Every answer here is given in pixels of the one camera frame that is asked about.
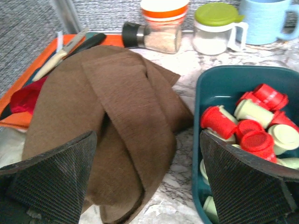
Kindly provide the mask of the brown cloth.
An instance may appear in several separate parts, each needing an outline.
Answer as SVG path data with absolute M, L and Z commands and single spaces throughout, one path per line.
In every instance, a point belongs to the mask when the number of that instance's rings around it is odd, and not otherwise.
M 96 46 L 61 62 L 40 91 L 23 159 L 93 130 L 97 148 L 84 208 L 129 223 L 152 198 L 193 115 L 173 90 L 179 75 L 140 54 Z

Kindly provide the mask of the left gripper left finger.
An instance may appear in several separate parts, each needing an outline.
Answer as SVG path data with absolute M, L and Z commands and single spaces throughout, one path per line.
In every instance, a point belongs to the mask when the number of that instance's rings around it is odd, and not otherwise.
M 2 224 L 77 224 L 97 135 L 90 131 L 0 169 Z

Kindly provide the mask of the red coffee capsule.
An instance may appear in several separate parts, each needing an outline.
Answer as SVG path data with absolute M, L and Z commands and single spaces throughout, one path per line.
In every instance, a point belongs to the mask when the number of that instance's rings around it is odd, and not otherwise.
M 241 138 L 241 148 L 257 157 L 276 163 L 274 139 L 265 131 L 248 132 Z

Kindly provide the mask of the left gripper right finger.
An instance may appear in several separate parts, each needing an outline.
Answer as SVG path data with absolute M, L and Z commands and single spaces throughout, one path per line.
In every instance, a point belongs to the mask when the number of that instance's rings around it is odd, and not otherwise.
M 297 224 L 299 172 L 233 147 L 207 131 L 199 135 L 221 224 Z

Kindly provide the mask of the red cloth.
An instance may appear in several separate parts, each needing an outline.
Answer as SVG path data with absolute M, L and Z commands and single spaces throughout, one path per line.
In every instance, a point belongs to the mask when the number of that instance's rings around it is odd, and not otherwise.
M 18 91 L 10 99 L 9 106 L 11 113 L 34 112 L 35 105 L 40 94 L 41 88 L 48 77 L 43 77 Z

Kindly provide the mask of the teal storage basket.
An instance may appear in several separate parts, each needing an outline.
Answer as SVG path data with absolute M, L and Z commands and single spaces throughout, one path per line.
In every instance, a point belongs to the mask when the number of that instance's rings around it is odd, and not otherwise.
M 213 195 L 200 149 L 199 135 L 203 131 L 199 125 L 200 117 L 205 109 L 214 105 L 223 105 L 233 112 L 243 93 L 252 91 L 262 83 L 288 96 L 286 114 L 298 123 L 298 72 L 281 67 L 227 65 L 208 69 L 198 78 L 194 109 L 192 197 L 199 216 L 206 224 L 210 223 L 210 219 L 204 213 L 203 203 Z

